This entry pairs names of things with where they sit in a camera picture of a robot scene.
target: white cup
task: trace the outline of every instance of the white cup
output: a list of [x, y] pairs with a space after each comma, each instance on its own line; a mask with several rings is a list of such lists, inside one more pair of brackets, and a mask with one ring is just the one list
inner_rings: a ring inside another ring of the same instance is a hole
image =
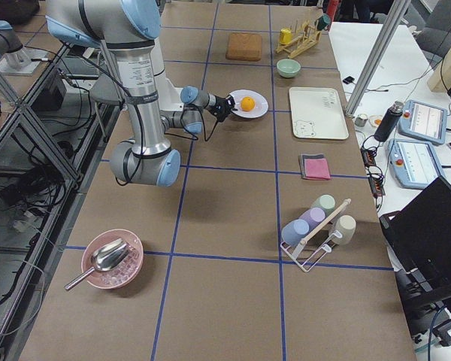
[[342, 234], [341, 238], [334, 237], [332, 241], [335, 244], [348, 244], [351, 241], [351, 238], [354, 235], [356, 230], [356, 220], [351, 216], [344, 215], [340, 216], [336, 219], [334, 224], [329, 231], [329, 235], [333, 233], [333, 231], [339, 231]]

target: black thermos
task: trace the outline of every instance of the black thermos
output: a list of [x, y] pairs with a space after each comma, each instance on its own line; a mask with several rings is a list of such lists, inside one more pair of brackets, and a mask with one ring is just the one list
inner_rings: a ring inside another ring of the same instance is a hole
[[379, 142], [384, 142], [388, 139], [392, 130], [398, 123], [399, 118], [403, 115], [404, 104], [400, 101], [394, 102], [394, 104], [384, 114], [383, 120], [374, 133], [374, 139]]

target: cup rack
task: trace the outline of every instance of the cup rack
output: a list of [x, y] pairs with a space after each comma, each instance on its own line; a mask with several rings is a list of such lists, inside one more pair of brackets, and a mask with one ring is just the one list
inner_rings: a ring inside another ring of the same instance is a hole
[[334, 230], [329, 237], [327, 237], [321, 245], [306, 260], [299, 259], [301, 252], [306, 247], [308, 241], [315, 236], [321, 229], [327, 226], [333, 220], [339, 218], [346, 210], [347, 206], [351, 204], [350, 199], [344, 199], [343, 203], [334, 209], [316, 228], [311, 230], [299, 243], [295, 246], [289, 246], [286, 242], [280, 242], [280, 248], [284, 251], [290, 259], [304, 272], [309, 272], [326, 254], [331, 253], [332, 249], [337, 245], [334, 243], [335, 238], [343, 238], [340, 231]]

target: brown table surface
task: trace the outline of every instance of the brown table surface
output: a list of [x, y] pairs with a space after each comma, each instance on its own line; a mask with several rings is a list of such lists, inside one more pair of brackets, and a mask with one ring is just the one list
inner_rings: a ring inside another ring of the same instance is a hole
[[[182, 156], [169, 188], [115, 182], [107, 160], [131, 135], [122, 112], [22, 361], [416, 359], [352, 125], [345, 141], [292, 135], [291, 86], [333, 87], [345, 102], [327, 34], [297, 58], [303, 69], [296, 78], [274, 69], [284, 57], [273, 52], [280, 28], [317, 11], [167, 4], [161, 44], [174, 85], [220, 96], [251, 89], [269, 111], [254, 120], [230, 116], [207, 143], [169, 137]], [[231, 32], [260, 34], [262, 60], [227, 60]], [[332, 179], [302, 180], [298, 154], [318, 152]], [[358, 227], [350, 244], [305, 274], [281, 256], [279, 234], [324, 193], [351, 198], [347, 213]], [[143, 242], [137, 278], [117, 290], [82, 283], [65, 292], [85, 246], [114, 228]]]

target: mint green bowl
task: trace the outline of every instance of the mint green bowl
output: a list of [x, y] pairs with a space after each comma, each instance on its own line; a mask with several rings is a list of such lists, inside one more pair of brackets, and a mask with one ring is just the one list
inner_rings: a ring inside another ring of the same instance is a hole
[[276, 67], [281, 77], [295, 77], [301, 70], [301, 64], [294, 59], [279, 60]]

